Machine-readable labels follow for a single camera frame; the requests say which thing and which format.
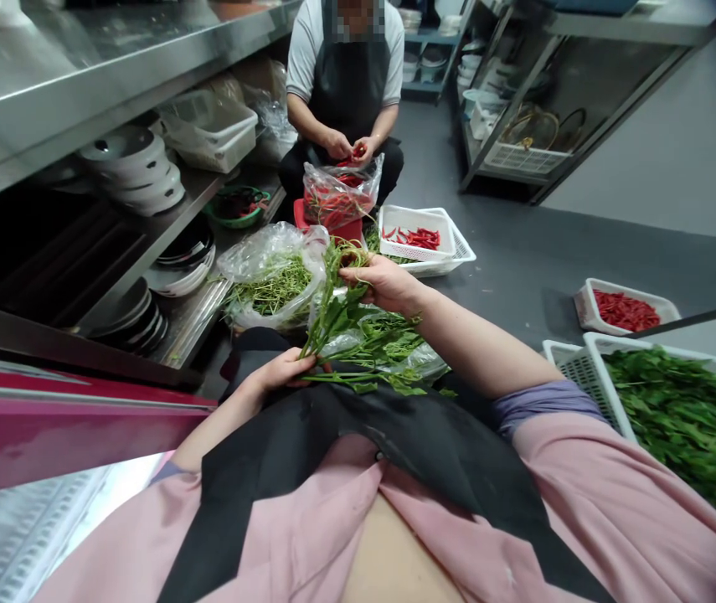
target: plastic crate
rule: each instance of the plastic crate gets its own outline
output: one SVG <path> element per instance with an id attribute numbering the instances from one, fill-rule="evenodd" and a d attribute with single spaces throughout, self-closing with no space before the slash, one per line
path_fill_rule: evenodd
<path id="1" fill-rule="evenodd" d="M 441 234 L 441 244 L 438 250 L 426 250 L 413 245 L 393 243 L 383 238 L 382 233 L 395 229 L 417 230 L 424 228 L 437 230 Z M 421 209 L 408 209 L 398 205 L 384 205 L 380 208 L 379 232 L 380 253 L 383 255 L 396 255 L 418 261 L 449 260 L 456 254 L 456 244 L 453 239 L 455 225 L 446 212 L 422 211 Z"/>
<path id="2" fill-rule="evenodd" d="M 483 162 L 493 168 L 548 174 L 567 157 L 572 157 L 572 153 L 527 149 L 519 145 L 495 142 Z"/>
<path id="3" fill-rule="evenodd" d="M 450 220 L 450 226 L 452 227 L 453 241 L 456 244 L 456 253 L 447 260 L 442 261 L 426 261 L 416 262 L 415 264 L 403 264 L 401 268 L 416 278 L 427 278 L 429 276 L 443 276 L 452 272 L 455 268 L 463 264 L 464 262 L 475 261 L 477 256 L 472 248 L 464 239 L 460 230 L 456 227 L 447 212 L 442 208 L 430 208 L 421 209 L 420 211 L 429 212 L 431 214 L 442 215 Z"/>
<path id="4" fill-rule="evenodd" d="M 583 391 L 598 403 L 604 417 L 627 440 L 637 442 L 631 422 L 628 420 L 626 410 L 617 394 L 615 385 L 606 370 L 604 356 L 613 352 L 651 349 L 654 343 L 643 342 L 638 339 L 625 339 L 603 335 L 600 333 L 586 333 L 585 346 L 576 352 L 570 359 L 559 367 L 568 379 L 577 383 Z M 686 360 L 709 360 L 707 370 L 716 373 L 716 356 L 680 348 L 662 346 L 664 350 L 675 358 Z"/>
<path id="5" fill-rule="evenodd" d="M 573 297 L 575 311 L 578 313 L 578 322 L 581 328 L 586 331 L 597 331 L 610 335 L 628 335 L 631 333 L 628 329 L 610 325 L 600 317 L 598 302 L 595 300 L 595 289 L 603 291 L 604 293 L 624 293 L 633 299 L 650 304 L 659 315 L 659 324 L 677 321 L 682 317 L 673 302 L 664 297 L 651 295 L 650 293 L 630 289 L 629 287 L 616 285 L 615 283 L 589 278 L 584 283 L 584 286 L 581 287 L 580 291 Z"/>
<path id="6" fill-rule="evenodd" d="M 542 355 L 559 370 L 561 365 L 570 360 L 580 349 L 581 346 L 572 343 L 555 342 L 550 339 L 542 342 Z"/>

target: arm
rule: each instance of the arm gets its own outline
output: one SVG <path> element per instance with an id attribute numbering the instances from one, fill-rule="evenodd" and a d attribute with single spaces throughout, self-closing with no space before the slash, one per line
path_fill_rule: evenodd
<path id="1" fill-rule="evenodd" d="M 527 345 L 381 255 L 365 268 L 345 269 L 341 274 L 347 281 L 360 279 L 372 284 L 367 302 L 407 318 L 421 315 L 418 329 L 425 341 L 489 399 L 564 379 Z"/>
<path id="2" fill-rule="evenodd" d="M 268 392 L 284 385 L 305 387 L 308 382 L 293 378 L 312 369 L 316 359 L 309 356 L 299 360 L 299 352 L 299 348 L 291 348 L 249 375 L 234 394 L 179 445 L 171 462 L 182 471 L 200 472 L 202 457 L 257 415 Z"/>

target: metal rack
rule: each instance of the metal rack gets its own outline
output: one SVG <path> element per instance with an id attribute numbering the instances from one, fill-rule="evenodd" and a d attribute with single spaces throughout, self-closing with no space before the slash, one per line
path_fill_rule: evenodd
<path id="1" fill-rule="evenodd" d="M 193 0 L 27 13 L 34 28 L 0 30 L 0 192 L 290 34 L 300 6 L 301 0 Z M 77 327 L 60 330 L 0 310 L 0 354 L 162 387 L 191 389 L 202 383 L 202 375 L 188 366 L 218 316 L 227 283 L 165 301 L 162 310 L 171 329 L 150 358 L 80 336 L 83 326 L 134 284 L 226 181 L 221 174 L 186 166 L 181 172 L 188 194 L 176 208 L 153 218 L 121 213 L 125 225 L 141 237 L 96 279 L 89 310 Z M 249 174 L 249 184 L 272 193 L 264 224 L 283 193 L 275 174 Z M 251 231 L 216 232 L 219 253 Z"/>
<path id="2" fill-rule="evenodd" d="M 464 4 L 461 7 L 461 30 L 455 36 L 443 36 L 438 30 L 432 28 L 420 28 L 416 33 L 405 32 L 405 44 L 417 43 L 421 44 L 419 54 L 425 52 L 425 48 L 428 44 L 445 45 L 451 46 L 450 58 L 447 60 L 446 67 L 444 69 L 444 75 L 441 77 L 441 81 L 437 82 L 403 82 L 403 90 L 416 90 L 419 92 L 431 92 L 436 95 L 435 103 L 438 105 L 441 100 L 441 96 L 444 94 L 444 89 L 447 81 L 450 79 L 450 73 L 456 63 L 456 56 L 458 55 L 458 47 L 461 44 L 461 40 L 464 37 L 466 28 L 471 20 L 472 11 L 475 9 L 476 0 L 464 0 Z"/>
<path id="3" fill-rule="evenodd" d="M 485 141 L 473 138 L 459 115 L 459 136 L 468 169 L 459 185 L 465 191 L 475 176 L 500 178 L 531 187 L 529 202 L 540 203 L 576 169 L 691 53 L 716 33 L 716 13 L 688 18 L 661 12 L 630 13 L 621 18 L 557 13 L 537 0 L 514 0 L 502 8 L 472 88 L 484 81 L 506 32 L 520 28 L 513 63 L 525 74 L 507 99 L 508 105 Z M 500 151 L 501 137 L 518 116 L 533 83 L 549 70 L 556 80 L 544 102 L 559 117 L 586 106 L 591 119 L 580 144 L 558 165 L 544 170 L 506 167 L 490 158 Z M 521 156 L 541 149 L 515 149 Z"/>

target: stainless steel counter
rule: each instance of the stainless steel counter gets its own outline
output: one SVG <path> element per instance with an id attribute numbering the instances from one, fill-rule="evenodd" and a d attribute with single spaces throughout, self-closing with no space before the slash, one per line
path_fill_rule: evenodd
<path id="1" fill-rule="evenodd" d="M 0 29 L 0 191 L 288 34 L 300 5 L 42 11 Z"/>

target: stacked plates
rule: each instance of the stacked plates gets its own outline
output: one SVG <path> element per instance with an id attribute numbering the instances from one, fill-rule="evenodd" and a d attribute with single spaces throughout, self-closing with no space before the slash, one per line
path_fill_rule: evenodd
<path id="1" fill-rule="evenodd" d="M 162 138 L 144 127 L 122 126 L 78 151 L 109 196 L 134 214 L 153 216 L 184 198 L 179 168 Z"/>
<path id="2" fill-rule="evenodd" d="M 439 25 L 439 35 L 454 37 L 461 31 L 461 15 L 447 15 Z"/>
<path id="3" fill-rule="evenodd" d="M 167 318 L 159 311 L 145 279 L 141 278 L 88 337 L 125 352 L 147 356 L 165 338 L 167 326 Z"/>
<path id="4" fill-rule="evenodd" d="M 422 12 L 409 10 L 408 8 L 397 8 L 402 17 L 402 26 L 409 34 L 416 34 L 422 24 Z"/>
<path id="5" fill-rule="evenodd" d="M 154 293 L 164 297 L 182 297 L 204 283 L 214 259 L 213 232 L 204 217 L 198 215 L 144 276 Z"/>

